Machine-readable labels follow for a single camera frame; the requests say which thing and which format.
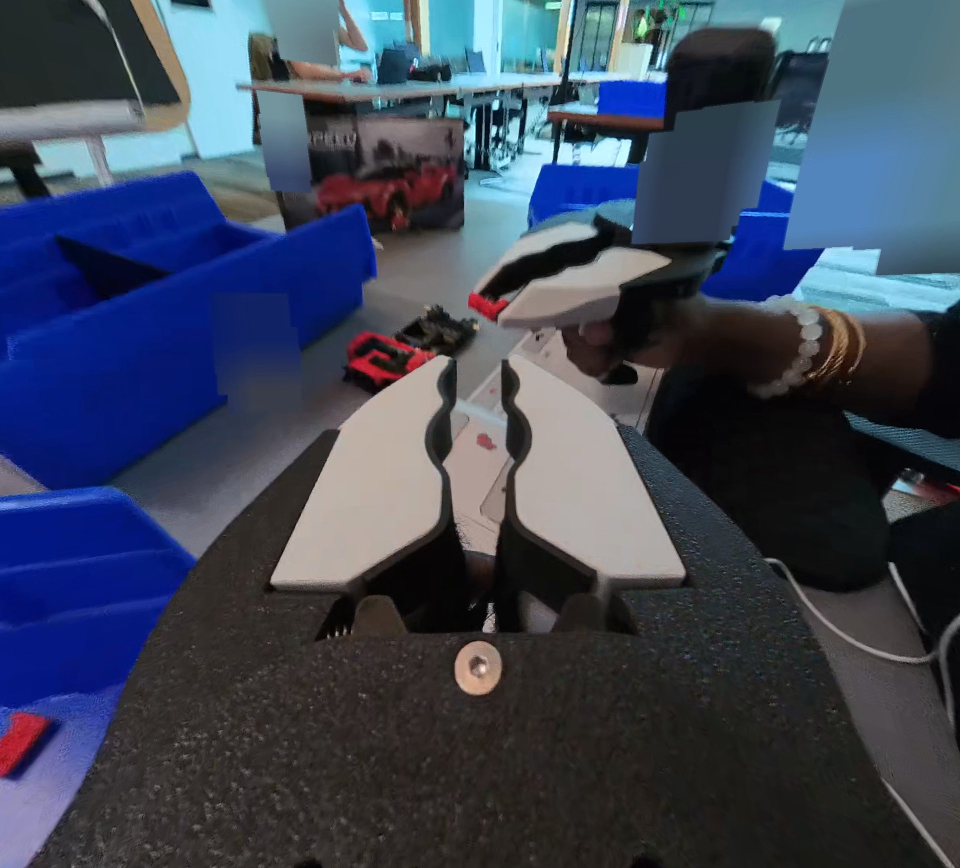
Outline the wooden book stand black board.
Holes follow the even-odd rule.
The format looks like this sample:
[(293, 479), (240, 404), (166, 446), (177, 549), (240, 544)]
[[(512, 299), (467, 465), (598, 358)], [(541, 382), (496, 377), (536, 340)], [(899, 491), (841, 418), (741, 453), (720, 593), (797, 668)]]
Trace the wooden book stand black board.
[(38, 144), (81, 143), (112, 181), (105, 140), (183, 128), (186, 72), (154, 0), (2, 0), (2, 173), (50, 196)]

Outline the person's right hand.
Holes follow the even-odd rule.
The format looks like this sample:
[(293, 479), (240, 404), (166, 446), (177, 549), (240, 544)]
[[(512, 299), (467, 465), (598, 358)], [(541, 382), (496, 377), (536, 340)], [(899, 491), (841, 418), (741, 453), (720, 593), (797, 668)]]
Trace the person's right hand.
[(698, 296), (662, 302), (652, 312), (653, 326), (639, 349), (625, 349), (610, 322), (562, 329), (568, 359), (596, 379), (629, 363), (662, 370), (691, 365), (761, 384), (780, 376), (793, 357), (795, 344), (782, 340), (785, 319), (755, 306)]

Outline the grey mesh office chair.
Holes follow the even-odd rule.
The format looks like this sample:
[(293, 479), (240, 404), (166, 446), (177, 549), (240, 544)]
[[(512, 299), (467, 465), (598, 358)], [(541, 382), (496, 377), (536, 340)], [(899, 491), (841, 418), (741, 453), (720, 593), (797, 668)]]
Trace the grey mesh office chair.
[(908, 459), (912, 459), (909, 462), (911, 465), (925, 463), (950, 472), (959, 472), (958, 440), (944, 439), (921, 429), (882, 425), (853, 414), (846, 414), (846, 419), (861, 435), (904, 452)]

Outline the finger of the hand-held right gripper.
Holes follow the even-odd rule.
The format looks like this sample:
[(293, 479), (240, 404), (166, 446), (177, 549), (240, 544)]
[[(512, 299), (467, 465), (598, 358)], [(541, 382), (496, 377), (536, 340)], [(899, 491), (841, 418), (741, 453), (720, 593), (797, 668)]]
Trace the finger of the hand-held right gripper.
[(594, 261), (528, 282), (500, 309), (499, 327), (565, 328), (610, 321), (627, 285), (667, 268), (672, 260), (654, 251), (612, 248)]
[(473, 286), (471, 293), (500, 301), (534, 281), (591, 263), (602, 251), (597, 227), (579, 222), (524, 234)]

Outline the person's right forearm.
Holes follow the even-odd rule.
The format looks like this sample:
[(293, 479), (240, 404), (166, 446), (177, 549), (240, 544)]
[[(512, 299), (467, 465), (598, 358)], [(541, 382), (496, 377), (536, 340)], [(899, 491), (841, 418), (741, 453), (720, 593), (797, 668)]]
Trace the person's right forearm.
[(959, 304), (941, 313), (840, 314), (849, 347), (821, 394), (877, 424), (959, 438)]

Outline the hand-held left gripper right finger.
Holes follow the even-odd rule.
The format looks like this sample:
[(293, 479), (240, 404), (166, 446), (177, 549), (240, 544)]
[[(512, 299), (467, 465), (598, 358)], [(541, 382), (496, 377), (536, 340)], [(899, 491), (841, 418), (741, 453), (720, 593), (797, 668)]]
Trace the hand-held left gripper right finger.
[(501, 399), (508, 576), (523, 590), (680, 586), (685, 566), (612, 417), (522, 357), (502, 363)]

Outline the lego instruction booklet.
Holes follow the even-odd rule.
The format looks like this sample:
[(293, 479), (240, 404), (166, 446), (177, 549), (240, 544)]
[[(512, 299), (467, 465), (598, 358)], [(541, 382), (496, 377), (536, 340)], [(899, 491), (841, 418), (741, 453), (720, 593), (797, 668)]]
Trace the lego instruction booklet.
[[(621, 425), (644, 433), (665, 371), (628, 365), (634, 376), (608, 384), (578, 370), (554, 329), (526, 334), (510, 353), (523, 358), (588, 397)], [(465, 550), (492, 556), (506, 498), (512, 459), (506, 448), (506, 414), (501, 401), (500, 364), (451, 415), (452, 448), (444, 461), (450, 479), (454, 520)]]

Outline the blue bin with black divider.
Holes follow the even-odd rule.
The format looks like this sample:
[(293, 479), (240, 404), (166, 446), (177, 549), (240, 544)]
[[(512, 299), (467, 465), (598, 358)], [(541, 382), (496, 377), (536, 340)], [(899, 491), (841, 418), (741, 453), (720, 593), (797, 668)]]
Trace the blue bin with black divider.
[(2, 207), (2, 458), (94, 486), (301, 350), (377, 275), (353, 204), (288, 233), (226, 218), (193, 172)]

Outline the brown office desk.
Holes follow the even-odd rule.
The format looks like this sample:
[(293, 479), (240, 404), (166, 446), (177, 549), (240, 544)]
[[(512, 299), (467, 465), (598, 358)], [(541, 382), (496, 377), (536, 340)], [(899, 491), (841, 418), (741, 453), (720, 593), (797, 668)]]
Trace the brown office desk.
[(546, 121), (553, 130), (553, 164), (559, 163), (561, 144), (570, 127), (598, 131), (618, 140), (630, 140), (629, 165), (642, 163), (650, 135), (665, 129), (662, 117), (602, 114), (596, 106), (578, 103), (549, 106)]

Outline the red and black lego car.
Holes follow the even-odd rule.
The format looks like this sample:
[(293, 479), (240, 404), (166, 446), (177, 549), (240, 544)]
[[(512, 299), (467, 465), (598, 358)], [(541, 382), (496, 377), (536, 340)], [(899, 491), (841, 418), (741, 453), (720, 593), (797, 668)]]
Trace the red and black lego car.
[(428, 306), (392, 336), (365, 331), (346, 348), (343, 381), (377, 394), (437, 357), (455, 357), (479, 331), (475, 319), (456, 319)]

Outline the gold bangles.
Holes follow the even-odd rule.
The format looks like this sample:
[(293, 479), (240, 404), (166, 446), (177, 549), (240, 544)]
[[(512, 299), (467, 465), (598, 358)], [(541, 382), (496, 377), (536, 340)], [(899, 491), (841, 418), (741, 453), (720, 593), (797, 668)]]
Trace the gold bangles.
[(848, 387), (867, 346), (865, 328), (856, 316), (823, 309), (820, 318), (825, 325), (828, 345), (815, 356), (814, 364), (802, 382), (805, 390), (814, 393)]

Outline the pile of red lego pieces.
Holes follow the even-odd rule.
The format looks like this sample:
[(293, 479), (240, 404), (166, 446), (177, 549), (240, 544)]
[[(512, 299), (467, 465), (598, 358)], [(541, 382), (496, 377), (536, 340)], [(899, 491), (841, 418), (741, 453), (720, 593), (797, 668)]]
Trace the pile of red lego pieces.
[(2, 711), (1, 778), (11, 778), (29, 762), (54, 728), (47, 716), (18, 708)]

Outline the black lego set box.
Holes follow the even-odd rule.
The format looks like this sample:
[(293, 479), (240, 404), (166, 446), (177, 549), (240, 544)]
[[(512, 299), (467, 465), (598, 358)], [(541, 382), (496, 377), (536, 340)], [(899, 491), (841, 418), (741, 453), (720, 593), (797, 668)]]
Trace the black lego set box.
[(310, 187), (276, 194), (287, 230), (351, 206), (372, 234), (463, 227), (462, 119), (313, 113), (306, 130)]

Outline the person's black clothing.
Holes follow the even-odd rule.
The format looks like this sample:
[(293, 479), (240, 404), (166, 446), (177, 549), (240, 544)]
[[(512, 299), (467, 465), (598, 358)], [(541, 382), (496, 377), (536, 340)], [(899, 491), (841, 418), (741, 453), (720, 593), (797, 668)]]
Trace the person's black clothing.
[(889, 560), (930, 645), (944, 645), (952, 674), (959, 659), (959, 502), (893, 523)]

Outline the blue plastic bin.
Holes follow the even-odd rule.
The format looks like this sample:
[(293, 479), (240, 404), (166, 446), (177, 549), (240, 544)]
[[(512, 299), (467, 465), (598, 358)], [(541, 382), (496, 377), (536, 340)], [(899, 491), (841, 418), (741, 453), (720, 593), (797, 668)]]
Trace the blue plastic bin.
[(560, 214), (582, 211), (604, 202), (634, 199), (638, 183), (638, 165), (545, 164), (538, 172), (529, 201), (528, 228), (533, 230)]
[(620, 80), (598, 86), (596, 112), (599, 116), (661, 120), (666, 111), (665, 81)]
[(54, 728), (1, 778), (1, 865), (28, 866), (98, 754), (124, 685), (196, 559), (126, 494), (2, 498), (2, 711)]
[(702, 285), (709, 298), (763, 302), (792, 295), (824, 249), (786, 250), (794, 190), (764, 180), (758, 206), (744, 209), (719, 270)]

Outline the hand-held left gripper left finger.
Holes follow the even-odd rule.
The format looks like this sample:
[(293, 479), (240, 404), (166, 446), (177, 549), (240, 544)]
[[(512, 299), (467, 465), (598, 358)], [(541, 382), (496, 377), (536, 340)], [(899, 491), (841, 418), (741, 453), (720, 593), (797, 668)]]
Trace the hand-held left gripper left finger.
[(452, 520), (445, 460), (457, 363), (436, 357), (372, 396), (333, 442), (279, 561), (276, 590), (349, 590), (426, 548)]

